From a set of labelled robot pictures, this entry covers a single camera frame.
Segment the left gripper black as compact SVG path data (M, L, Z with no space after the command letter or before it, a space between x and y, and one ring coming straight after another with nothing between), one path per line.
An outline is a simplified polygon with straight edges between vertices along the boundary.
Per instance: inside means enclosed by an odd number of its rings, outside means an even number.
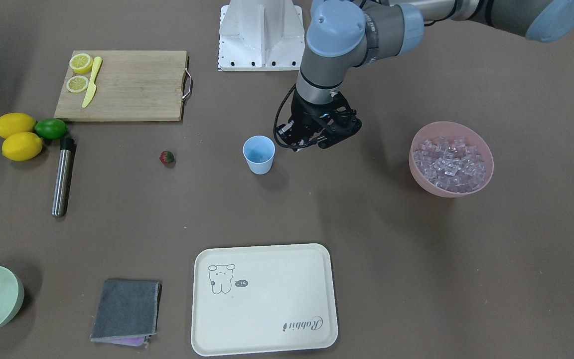
M290 117L277 125L277 145L300 152L310 146L329 148L355 135L362 127L353 109L341 92L332 92L328 104L312 104L297 91L289 91L281 102L277 116L287 99L291 98Z

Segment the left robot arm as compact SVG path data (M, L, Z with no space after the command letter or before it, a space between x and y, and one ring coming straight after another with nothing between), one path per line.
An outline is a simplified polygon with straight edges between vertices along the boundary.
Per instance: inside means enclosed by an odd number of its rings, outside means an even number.
M471 21L531 41L557 41L574 28L574 0L315 0L287 122L274 123L278 146L329 148L362 127L341 93L350 68L414 50L426 27Z

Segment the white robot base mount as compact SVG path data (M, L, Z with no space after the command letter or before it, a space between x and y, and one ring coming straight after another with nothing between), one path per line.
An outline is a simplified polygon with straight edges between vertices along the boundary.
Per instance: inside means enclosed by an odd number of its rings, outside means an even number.
M231 0L220 8L220 71L298 71L302 9L291 0Z

